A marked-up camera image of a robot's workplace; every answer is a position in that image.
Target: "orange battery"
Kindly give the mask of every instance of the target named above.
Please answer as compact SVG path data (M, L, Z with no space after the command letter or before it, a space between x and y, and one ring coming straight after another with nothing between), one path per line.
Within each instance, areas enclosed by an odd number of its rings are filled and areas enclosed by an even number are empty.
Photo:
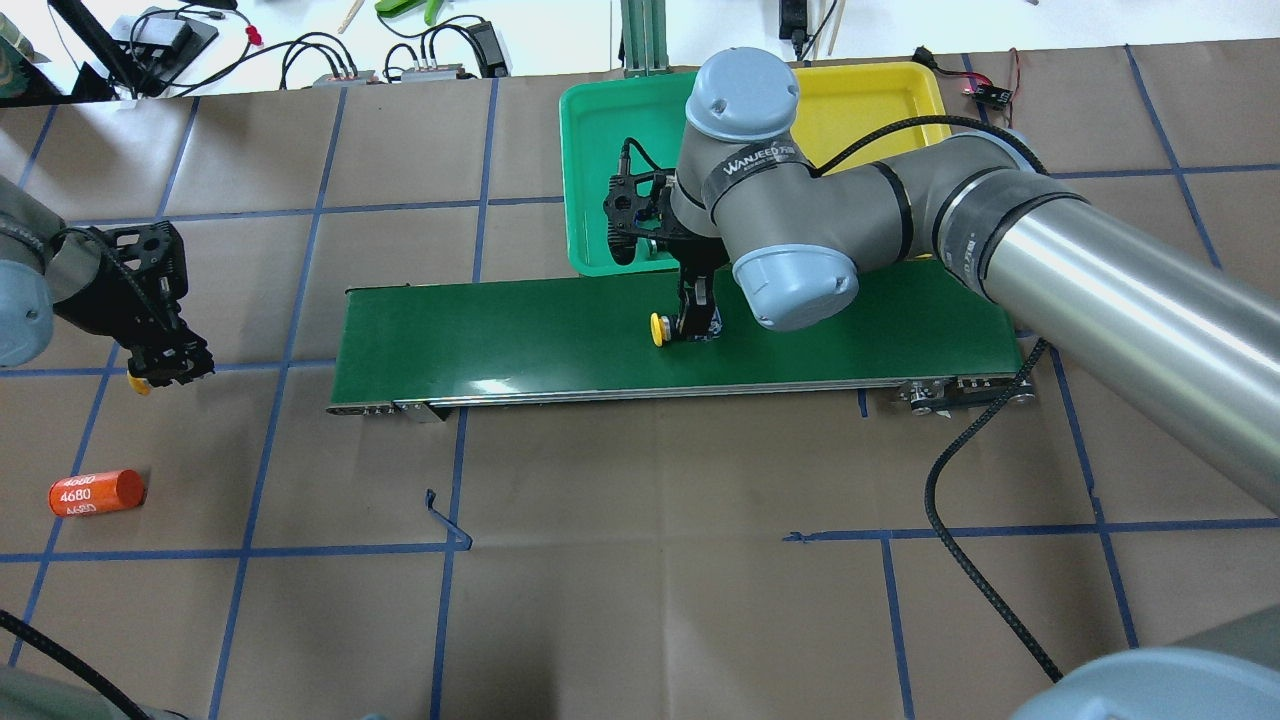
M49 507L54 515L73 518L137 507L143 497L142 475L134 470L113 470L58 480L49 488Z

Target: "gray joint cap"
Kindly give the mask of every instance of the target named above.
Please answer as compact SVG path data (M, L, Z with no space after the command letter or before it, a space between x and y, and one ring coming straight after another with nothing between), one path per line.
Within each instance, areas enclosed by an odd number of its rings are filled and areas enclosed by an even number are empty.
M733 263L755 322L771 331L799 331L840 313L858 295L858 268L820 245L773 245Z
M22 365L54 338L54 305L44 275L0 260L0 368Z
M721 50L698 70L685 118L724 142L782 135L796 119L800 86L791 68L756 47Z

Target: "cable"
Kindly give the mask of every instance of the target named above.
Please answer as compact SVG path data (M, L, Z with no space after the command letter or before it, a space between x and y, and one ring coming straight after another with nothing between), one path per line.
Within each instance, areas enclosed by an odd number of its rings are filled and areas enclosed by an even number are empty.
M465 28L462 26L456 26L456 24L438 24L438 26L433 27L431 29L426 31L425 33L422 33L422 42L425 44L425 49L422 50L422 55L424 56L429 56L431 59L431 65L436 64L436 61L435 61L435 36L439 35L442 29L452 29L452 31L457 32L458 35L461 35L462 38L467 41L467 45L471 46L471 54L475 55L476 65L479 65L476 69L484 72L485 65L489 64L488 60L486 60L486 58L485 58L484 49L480 47L480 44L476 42L476 38L471 35L470 31L467 31L467 28ZM430 42L426 42L426 36L428 35L431 36L431 41Z
M643 147L643 146L640 145L640 141L639 141L639 140L636 140L636 138L634 138L634 137L628 137L628 138L623 140L623 141L622 141L622 151L623 151L623 152L626 152L626 151L627 151L627 147L635 147L635 149L636 149L636 152L639 152L639 154L640 154L640 156L641 156L641 158L644 158L644 161L645 161L645 163L649 163L649 167L650 167L650 168L653 168L653 169L655 169L655 170L660 170L660 169L662 169L662 168L659 168L659 167L658 167L658 163L654 163L654 161L653 161L653 158L650 158L650 156L649 156L649 154L648 154L648 152L645 152L645 150L644 150L644 147Z
M63 50L67 51L67 56L72 60L72 65L74 65L78 70L79 60L76 59L76 55L72 55L72 49L67 46L67 40L63 37L63 26L58 24L58 19L54 18L54 4L45 3L45 9L49 10L49 22L54 23L54 32L58 33L58 42L61 44Z
M387 32L389 32L389 33L392 33L392 35L394 35L397 37L403 37L406 40L417 40L419 37L422 37L424 35L426 35L428 32L431 31L431 28L426 28L422 32L415 32L412 35L406 35L406 33L403 33L403 32L393 28L390 24L388 24L387 23L387 18L384 18L380 13L374 13L374 14L378 17L378 22L383 23L383 27L387 28ZM461 20L462 18L475 18L475 19L477 19L480 22L484 22L484 18L480 17L480 15L463 14L463 15L453 15L452 18L445 18L445 19L435 23L435 26L431 26L431 27L438 27L438 26L442 26L442 24L445 24L445 23L452 23L453 20Z
M861 140L858 140L845 150L840 151L840 154L837 154L835 158L824 163L820 168L813 170L813 176L819 177L826 174L832 168L845 161L845 159L847 159L854 152L858 152L863 147L870 145L872 142L876 142L877 140L887 135L906 128L913 128L919 126L932 126L932 124L963 126L988 132L998 137L1000 140L1004 140L1010 146L1012 146L1019 155L1027 159L1027 161L1037 173L1042 176L1048 174L1048 170L1044 168L1044 163L1042 163L1041 159L1036 156L1036 152L1033 152L1032 149L1027 146L1027 143L1019 140L1018 136L1015 136L1014 133L1009 132L1005 128L1000 128L989 123L984 123L982 120L975 120L973 118L965 118L960 115L923 115L919 118L908 118L905 120L890 123L872 133L868 133ZM1009 606L1005 598L1001 597L1000 593L996 592L996 588L992 587L991 582L988 582L987 578L983 577L983 574L978 570L977 565L973 564L973 560L970 560L969 556L965 555L964 550L955 541L955 537L951 536L951 530L947 529L946 524L942 523L942 518L938 516L938 507L937 507L938 478L942 475L942 469L946 468L951 457L955 456L955 454L959 452L960 448L965 446L965 443L968 443L970 439L973 439L975 434L978 434L978 430L984 428L987 423L989 423L991 419L995 418L996 414L1000 413L1000 410L1009 404L1009 401L1014 397L1014 395L1021 391L1020 386L1030 375L1032 369L1036 368L1036 363L1039 361L1041 355L1043 355L1044 350L1047 348L1048 348L1048 342L1043 338L1038 340L1036 345L1032 347L1030 354L1027 355L1027 360L1023 363L1021 368L1019 368L1018 372L1014 374L1012 379L1009 383L1009 387L1005 388L1005 391L1001 392L1000 396L996 397L996 400L989 406L987 406L987 410L984 410L983 414L979 415L977 420L974 420L968 428L965 428L965 430L960 433L960 436L955 441L952 441L952 443L947 446L947 448L943 450L942 454L938 456L938 459L933 462L933 468L929 470L929 475L924 483L924 515L928 518L929 525L933 528L934 534L938 536L938 539L942 541L942 544L951 553L951 557L955 559L956 564L960 565L965 575L968 575L969 579L973 582L973 584L978 587L978 591L982 593L984 598L987 598L987 602L989 602L991 606L996 609L996 612L1000 614L1000 618L1005 621L1005 624L1007 624L1009 628L1014 632L1014 634L1018 635L1018 639L1021 641L1023 646L1028 650L1028 652L1032 653L1032 657L1036 659L1036 662L1038 662L1044 674L1048 675L1048 679L1056 683L1060 679L1062 679L1062 671L1057 669L1057 665L1055 665L1053 660L1050 659L1048 653L1036 639L1036 635L1033 635L1030 630L1027 629L1027 625L1023 624L1021 619L1018 618L1018 614L1014 612L1014 610Z
M298 45L300 40L301 38L291 40L291 41L287 41L287 42L276 42L275 45L269 45L269 46L262 47L261 50L257 50L257 51L253 51L253 53L248 51L250 50L250 45L246 42L244 44L244 51L241 53L241 56L237 60L234 60L233 63L230 63L225 68L215 72L214 74L206 77L205 79L202 79L200 82L196 82L196 83L191 83L191 85L186 85L186 83L180 83L180 82L174 82L174 83L169 83L169 85L172 87L184 87L186 90L183 90L182 92L174 95L174 97L184 97L187 95L191 95L196 90L198 90L201 87L205 87L206 85L210 85L210 83L214 83L214 82L218 82L218 81L223 79L224 77L227 77L232 72L234 72L236 68L239 68L241 65L243 65L248 60L252 60L252 59L259 58L261 55L265 55L268 53L279 50L282 47L293 47L293 46Z
M1012 92L1009 96L1009 105L1005 108L1005 126L1011 128L1014 127L1014 100L1018 100L1018 94L1023 90L1023 59L1016 47L1010 47L1009 55L1009 85Z
M1011 145L1014 150L1018 151L1019 155L1021 155L1023 158L1027 159L1028 163L1030 163L1033 170L1036 170L1042 176L1048 174L1048 170L1044 168L1044 164L1041 163L1039 158L1037 158L1036 154L1032 152L1032 149L1028 147L1025 142L1019 140L1016 135L1009 132L1005 128L996 127L991 123L984 123L982 120L975 120L973 118L965 118L964 115L920 115L919 118L906 118L905 120L890 123L879 128L878 131L868 133L861 140L854 142L849 147L845 147L838 154L836 154L835 158L827 160L820 167L814 169L812 174L813 177L824 176L829 173L832 168L847 160L850 155L858 152L863 147L867 147L872 142L876 142L877 140L887 135L892 135L897 131L920 126L961 126L966 128L974 128L974 129L980 129L983 132L988 132Z
M987 598L987 602L996 609L996 612L1000 614L1000 618L1005 621L1005 624L1014 630L1018 639L1021 641L1027 651L1030 652L1032 657L1036 659L1036 662L1039 664L1041 670L1044 671L1051 682L1056 683L1062 679L1062 671L1057 669L1057 665L1053 664L1053 660L1048 656L1048 652L1046 652L1039 644L1036 635L1027 629L1027 625L1023 624L1023 621L1018 618L1018 614L1014 612L1007 602L1005 602L1005 598L1001 597L1000 593L996 592L996 588L992 587L991 582L983 577L983 574L978 570L978 566L973 564L973 560L969 560L969 556L960 548L960 544L951 536L951 530L947 529L947 527L942 523L942 518L938 516L937 505L938 477L942 474L942 469L946 466L947 461L950 461L951 457L965 446L965 443L973 439L973 436L978 434L978 430L986 427L987 423L996 416L996 413L1000 413L1010 398L1014 397L1014 395L1020 392L1021 388L1019 386L1027 379L1028 375L1030 375L1032 369L1036 366L1036 363L1039 360L1041 355L1044 354L1047 347L1048 342L1044 341L1044 338L1036 341L1036 346L1032 347L1030 354L1027 356L1027 361L1023 363L1023 366L1018 369L1016 374L1014 374L1014 378L1009 383L1009 387L1005 388L1005 392L1000 393L1000 397L997 397L987 407L987 410L973 421L973 424L965 428L965 430L960 433L960 437L952 441L951 445L942 451L942 455L940 455L933 462L933 468L929 470L929 477L924 482L924 516L929 519L929 525L933 527L934 534L938 536L942 544L948 552L951 552L951 557L954 557L960 565L965 575L973 580L973 584L978 587L978 591L982 592L984 598Z
M390 50L387 51L387 59L383 60L383 77L387 78L387 82L392 82L392 55L394 55L401 47L408 50L410 56L413 58L413 67L417 67L417 53L413 51L413 46L408 42L397 42L396 45L392 45ZM399 70L403 77L404 68L397 67L394 69Z
M813 50L813 46L818 44L818 36L822 35L822 28L827 27L827 20L831 19L831 15L836 12L836 5L838 4L840 0L832 0L831 8L827 9L827 14L823 15L822 22L818 23L818 29L813 31L813 35L809 36L809 45L805 46L804 53L800 53L796 61L804 61L805 55L808 55L809 51Z
M293 61L297 60L300 56L302 56L302 54L306 53L307 50L315 50L316 53L324 55L325 61L329 63L329 72L333 74L333 77L335 78L339 77L338 65L342 63L342 55L338 55L337 50L329 47L328 45L319 45L315 42L300 42L296 47L285 50L284 56L280 58L280 90L289 88L288 85L289 69L293 67Z
M293 41L294 42L301 42L301 41L303 41L303 40L306 40L308 37L324 37L326 40L334 41L334 44L337 44L338 47L342 49L342 54L347 56L347 67L351 68L352 73L357 72L358 67L356 65L356 59L351 56L351 50L348 50L347 45L343 44L342 40L338 40L337 36L329 35L328 32L306 32L306 33L302 33L302 35L294 37Z
M138 703L129 700L129 696L124 694L120 688L111 684L110 680L104 678L97 670L72 653L72 651L58 644L40 630L32 628L27 623L23 623L20 619L5 612L4 610L0 610L0 628L9 630L22 642L47 655L55 662L74 673L77 678L84 680L91 688L101 693L102 697L118 707L129 720L152 720L152 717L143 712L142 708L138 707Z

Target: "yellow object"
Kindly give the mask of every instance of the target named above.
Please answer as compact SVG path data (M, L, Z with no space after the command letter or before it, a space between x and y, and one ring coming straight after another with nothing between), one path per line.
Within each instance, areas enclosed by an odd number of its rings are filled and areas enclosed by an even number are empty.
M667 333L663 331L662 315L654 313L649 315L649 334L653 336L653 343L662 347L667 342Z
M129 378L129 387L133 388L133 392L141 396L151 395L151 386L148 386L146 380L140 380L133 375L128 375L128 378Z
M800 106L791 135L815 165L826 163L868 132L902 118L942 115L933 72L915 63L870 63L797 68ZM946 126L909 128L858 151L832 172L941 142Z

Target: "blue tape line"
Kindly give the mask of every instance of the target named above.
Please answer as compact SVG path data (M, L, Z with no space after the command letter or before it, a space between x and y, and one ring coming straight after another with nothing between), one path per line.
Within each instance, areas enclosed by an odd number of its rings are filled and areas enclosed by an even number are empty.
M404 542L383 544L325 544L303 547L253 547L250 557L344 557L351 555L430 555L447 552L447 542Z
M26 188L27 181L31 179L31 172L36 169L36 156L40 155L40 149L45 146L45 138L49 137L49 128L54 124L54 114L58 113L58 105L49 106L49 114L45 115L45 124L40 127L40 135L36 136L36 143L31 146L31 155L27 158L27 165L22 168L22 176L18 178L18 187Z
M79 447L76 448L76 460L72 461L70 475L79 475L81 468L84 465L84 454L88 452L88 441L93 436L93 425L97 423L97 415L102 410L102 398L106 397L106 386L110 382L111 375L108 370L115 364L115 354L120 350L120 346L111 343L111 351L106 354L106 364L101 370L101 379L97 383L97 392L93 395L93 404L90 406L88 418L84 420L84 432L81 433ZM55 518L52 527L49 529L49 539L45 542L45 551L40 557L40 569L36 570L36 579L31 584L31 594L27 596L27 607L22 612L22 620L24 623L31 623L32 618L36 616L36 605L40 602L40 593L45 588L45 577L49 574L49 564L54 555L54 548L58 546L58 537L63 530L63 519ZM18 665L18 657L22 655L22 641L14 641L13 650L9 652L9 666L15 667Z
M1142 104L1147 106L1147 114L1151 115L1151 124L1156 128L1156 135L1160 136L1160 145L1165 149L1165 155L1169 156L1169 164L1172 167L1174 178L1178 181L1179 190L1183 191L1183 200L1187 201L1187 210L1192 214L1192 222L1196 223L1196 232L1199 233L1201 242L1204 245L1204 252L1208 254L1208 261L1212 263L1215 268L1221 269L1222 261L1219 260L1217 250L1213 247L1213 241L1208 236L1204 220L1201 218L1199 209L1196 208L1196 199L1192 196L1192 188L1187 184L1187 177L1183 174L1183 168L1178 163L1178 155L1174 152L1174 145L1169 141L1165 126L1160 122L1160 115L1156 113L1156 105L1151 101L1151 94L1147 92L1147 83L1142 79L1142 70L1138 68L1138 58L1134 56L1133 47L1129 45L1124 46L1124 53L1129 56L1129 69L1133 70L1133 79L1138 83L1138 95L1142 96Z
M1089 178L1144 178L1165 177L1174 174L1171 168L1155 168L1151 170L1082 170L1075 173L1050 173L1055 179L1089 179Z
M485 122L484 164L480 169L480 211L476 214L475 258L471 260L471 282L480 282L484 264L484 225L489 215L489 170L493 165L493 126L498 117L498 79L489 87L489 118Z
M915 720L915 702L911 700L911 674L906 665L906 639L902 637L902 612L897 603L897 575L893 573L893 550L888 538L881 538L881 559L884 561L884 591L888 593L888 623L893 630L893 655L897 657L897 683L902 692L902 716Z
M966 72L972 73L973 72L973 63L969 60L969 54L968 53L961 53L960 54L960 60L964 61L964 69ZM973 78L968 78L968 79L969 79L969 90L978 90L978 83ZM989 124L991 123L991 118L987 117L987 106L983 105L982 102L978 102L977 100L974 100L973 104L978 106L978 117L982 118L982 122Z
M239 619L239 605L244 592L244 577L248 573L248 561L252 556L253 532L257 525L257 515L262 505L262 489L266 486L266 474L271 464L271 448L275 445L275 430L280 419L280 410L284 405L284 389L288 384L289 363L293 359L293 347L298 337L298 320L302 316L302 300L306 296L307 279L311 274L311 260L315 255L316 236L320 227L320 210L324 208L325 192L329 187L329 176L333 172L333 158L338 150L338 136L342 131L342 115L347 106L347 88L339 88L338 109L333 119L333 131L329 135L329 149L325 154L324 173L320 176L320 190L316 193L316 202L312 208L311 229L307 234L307 250L302 259L302 272L298 278L298 290L293 296L293 313L289 319L289 334L284 343L284 360L279 365L279 379L275 383L275 398L271 404L271 414L268 419L266 437L262 441L262 454L259 460L257 478L253 483L253 498L250 502L248 519L244 523L244 537L241 542L239 562L236 568L236 584L232 587L230 610L227 612L227 628L223 632L223 644L218 655L218 670L214 674L214 692L209 702L209 720L218 720L218 711L223 702L223 687L227 682L227 665L230 662L232 643L236 638L236 623Z
M497 78L489 88L489 115L485 120L484 160L480 169L480 210L476 217L476 246L471 261L471 282L480 282L484 266L484 229L489 208L489 170L493 164L494 122L498 117ZM462 500L462 465L467 445L467 409L458 411L458 434L453 445L453 488L449 496L449 520L458 521L458 507ZM453 597L453 557L451 548L444 553L444 573L440 578L440 603L435 620L435 657L431 665L431 720L440 717L440 702L444 697L444 644L449 630L449 600Z
M1111 533L1106 529L1107 516L1102 510L1102 500L1097 496L1097 484L1093 475L1093 464L1089 461L1089 451L1084 446L1084 434L1080 432L1080 420L1075 413L1075 401L1071 398L1071 387L1066 380L1066 369L1062 366L1062 355L1056 347L1050 347L1050 359L1053 361L1053 375L1057 377L1057 388L1062 395L1062 407L1066 410L1066 421L1071 428L1071 439L1075 442L1075 454L1080 461L1080 473L1084 475L1084 487L1093 507L1094 523L1098 527L1098 539L1102 543L1102 556L1107 564L1107 574L1111 577L1111 589L1116 596L1116 610L1120 612L1120 624L1124 626L1125 639L1130 648L1138 647L1138 632L1133 625L1133 614L1129 610L1129 597L1125 594L1124 579L1120 577L1120 564L1116 561L1115 548L1111 544Z
M1207 165L1203 168L1181 168L1184 174L1198 176L1204 173L1270 173L1280 170L1280 163L1263 163L1260 165Z
M0 370L0 378L83 378L102 374L102 368L44 368Z
M169 197L173 196L173 186L178 182L178 168L182 165L182 156L187 154L187 143L191 141L191 131L196 127L196 113L200 110L200 97L191 101L191 111L187 113L187 127L182 131L182 140L178 142L178 154L173 158L169 168L169 179L164 184L160 195L160 208L156 210L156 220L164 217L165 208L169 206Z
M1148 520L1107 523L1108 533L1170 533L1184 530L1280 529L1280 518L1229 518L1222 520Z
M554 205L563 201L563 195L547 195L544 197L495 197L489 200L489 205Z

